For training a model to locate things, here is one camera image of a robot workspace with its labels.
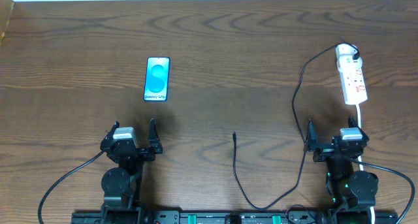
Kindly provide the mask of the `blue Galaxy smartphone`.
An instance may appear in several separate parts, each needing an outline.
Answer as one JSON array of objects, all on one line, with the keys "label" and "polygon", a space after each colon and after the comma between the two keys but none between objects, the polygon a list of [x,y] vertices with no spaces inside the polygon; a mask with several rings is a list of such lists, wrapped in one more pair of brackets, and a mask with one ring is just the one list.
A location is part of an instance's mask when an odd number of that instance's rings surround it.
[{"label": "blue Galaxy smartphone", "polygon": [[144,100],[164,102],[169,88],[169,57],[149,57],[144,84]]}]

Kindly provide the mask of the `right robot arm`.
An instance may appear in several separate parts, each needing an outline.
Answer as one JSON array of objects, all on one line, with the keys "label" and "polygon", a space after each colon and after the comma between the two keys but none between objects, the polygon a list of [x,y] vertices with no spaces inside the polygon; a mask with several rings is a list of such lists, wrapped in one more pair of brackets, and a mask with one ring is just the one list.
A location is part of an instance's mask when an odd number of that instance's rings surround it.
[{"label": "right robot arm", "polygon": [[371,222],[367,212],[376,205],[378,177],[353,169],[353,162],[363,154],[368,141],[352,117],[348,118],[348,127],[340,129],[329,144],[319,142],[313,121],[308,121],[304,151],[313,153],[314,162],[326,163],[326,188],[334,199],[334,207],[324,211],[323,223],[343,223],[344,218],[354,223]]}]

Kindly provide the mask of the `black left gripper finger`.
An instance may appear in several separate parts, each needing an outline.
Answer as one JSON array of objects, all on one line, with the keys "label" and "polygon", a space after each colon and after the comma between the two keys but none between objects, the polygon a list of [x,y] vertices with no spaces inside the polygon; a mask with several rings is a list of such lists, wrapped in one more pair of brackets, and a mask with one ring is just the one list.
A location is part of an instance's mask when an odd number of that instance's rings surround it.
[{"label": "black left gripper finger", "polygon": [[112,128],[109,130],[109,132],[107,132],[106,136],[105,136],[105,140],[109,141],[113,139],[113,135],[116,131],[116,129],[118,129],[120,127],[120,123],[118,121],[115,121],[114,125],[112,126]]},{"label": "black left gripper finger", "polygon": [[150,143],[151,147],[159,148],[160,147],[160,140],[157,134],[156,126],[155,126],[155,119],[152,118],[150,120],[150,130],[148,133],[148,142]]}]

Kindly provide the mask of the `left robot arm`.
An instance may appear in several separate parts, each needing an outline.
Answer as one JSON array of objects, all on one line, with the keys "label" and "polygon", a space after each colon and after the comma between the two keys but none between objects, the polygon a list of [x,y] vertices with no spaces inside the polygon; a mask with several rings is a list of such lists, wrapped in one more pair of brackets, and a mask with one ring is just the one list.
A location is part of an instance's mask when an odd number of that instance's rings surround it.
[{"label": "left robot arm", "polygon": [[150,145],[139,147],[135,130],[116,122],[101,141],[100,149],[117,167],[105,172],[101,180],[104,202],[101,223],[154,223],[153,212],[140,202],[143,167],[163,153],[155,120],[150,120]]}]

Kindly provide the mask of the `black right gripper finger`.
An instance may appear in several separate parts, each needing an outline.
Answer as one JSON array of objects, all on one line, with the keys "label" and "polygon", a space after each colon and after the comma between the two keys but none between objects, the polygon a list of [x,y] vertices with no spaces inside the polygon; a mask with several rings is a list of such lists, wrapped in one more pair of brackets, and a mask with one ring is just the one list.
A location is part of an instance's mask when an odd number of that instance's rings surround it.
[{"label": "black right gripper finger", "polygon": [[313,121],[309,119],[308,124],[307,124],[307,136],[306,136],[305,145],[312,145],[312,144],[317,144],[317,134],[315,131]]},{"label": "black right gripper finger", "polygon": [[363,131],[359,127],[359,124],[354,120],[353,116],[348,117],[348,129],[347,129],[347,137],[348,138],[362,138]]}]

